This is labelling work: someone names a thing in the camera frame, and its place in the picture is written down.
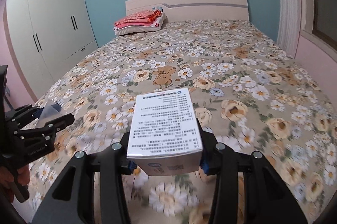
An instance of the pink wall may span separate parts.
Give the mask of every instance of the pink wall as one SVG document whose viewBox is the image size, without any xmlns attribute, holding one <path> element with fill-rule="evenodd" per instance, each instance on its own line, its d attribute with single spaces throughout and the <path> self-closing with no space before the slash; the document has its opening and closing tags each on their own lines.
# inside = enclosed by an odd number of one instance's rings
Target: pink wall
<svg viewBox="0 0 337 224">
<path fill-rule="evenodd" d="M 318 46 L 300 36 L 295 59 L 308 70 L 337 109 L 337 63 Z"/>
<path fill-rule="evenodd" d="M 4 29 L 3 14 L 6 0 L 0 0 L 0 65 L 7 64 L 7 86 L 11 91 L 10 101 L 13 107 L 33 103 L 33 99 L 28 94 L 11 58 Z"/>
</svg>

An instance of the metal bolt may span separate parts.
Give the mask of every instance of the metal bolt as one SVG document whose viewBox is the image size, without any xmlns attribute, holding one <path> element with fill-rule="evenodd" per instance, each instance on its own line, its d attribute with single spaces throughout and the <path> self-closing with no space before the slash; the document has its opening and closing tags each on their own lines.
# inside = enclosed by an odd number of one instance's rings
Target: metal bolt
<svg viewBox="0 0 337 224">
<path fill-rule="evenodd" d="M 259 152 L 259 151 L 255 151 L 255 152 L 253 153 L 253 157 L 255 157 L 255 158 L 262 158 L 262 153 Z"/>
<path fill-rule="evenodd" d="M 226 145 L 223 144 L 223 143 L 217 143 L 217 144 L 215 145 L 215 148 L 216 148 L 217 150 L 224 150 L 224 149 L 226 148 Z"/>
<path fill-rule="evenodd" d="M 76 158 L 82 158 L 82 157 L 84 157 L 84 152 L 83 152 L 83 151 L 78 151 L 78 152 L 75 154 L 75 157 L 76 157 Z"/>
<path fill-rule="evenodd" d="M 111 145 L 112 150 L 119 150 L 122 148 L 122 145 L 120 143 L 114 143 Z"/>
</svg>

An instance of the white wardrobe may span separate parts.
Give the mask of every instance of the white wardrobe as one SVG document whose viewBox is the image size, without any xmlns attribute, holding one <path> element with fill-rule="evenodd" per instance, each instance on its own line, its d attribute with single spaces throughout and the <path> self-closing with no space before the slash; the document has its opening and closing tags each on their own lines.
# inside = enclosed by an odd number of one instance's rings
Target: white wardrobe
<svg viewBox="0 0 337 224">
<path fill-rule="evenodd" d="M 85 0 L 7 0 L 6 4 L 11 43 L 37 98 L 98 48 Z"/>
</svg>

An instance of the bedspread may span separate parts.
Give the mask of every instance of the bedspread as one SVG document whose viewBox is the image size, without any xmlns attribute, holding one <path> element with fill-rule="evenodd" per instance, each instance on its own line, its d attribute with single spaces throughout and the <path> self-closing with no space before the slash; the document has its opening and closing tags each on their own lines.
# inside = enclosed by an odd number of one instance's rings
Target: bedspread
<svg viewBox="0 0 337 224">
<path fill-rule="evenodd" d="M 58 102 L 75 122 L 30 164 L 34 209 L 76 151 L 102 151 L 129 131 L 136 95 L 181 87 L 205 131 L 235 151 L 262 151 L 309 222 L 317 218 L 337 188 L 336 114 L 306 70 L 250 22 L 231 20 L 119 37 L 53 85 L 37 104 Z M 123 183 L 133 223 L 208 222 L 215 180 L 202 170 L 148 177 L 138 168 Z"/>
</svg>

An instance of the box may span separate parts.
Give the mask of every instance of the box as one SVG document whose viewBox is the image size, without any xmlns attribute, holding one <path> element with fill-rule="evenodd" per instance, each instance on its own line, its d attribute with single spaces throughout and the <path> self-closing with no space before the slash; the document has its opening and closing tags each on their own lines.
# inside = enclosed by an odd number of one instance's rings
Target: box
<svg viewBox="0 0 337 224">
<path fill-rule="evenodd" d="M 148 175 L 199 169 L 203 145 L 188 88 L 138 95 L 127 158 Z"/>
</svg>

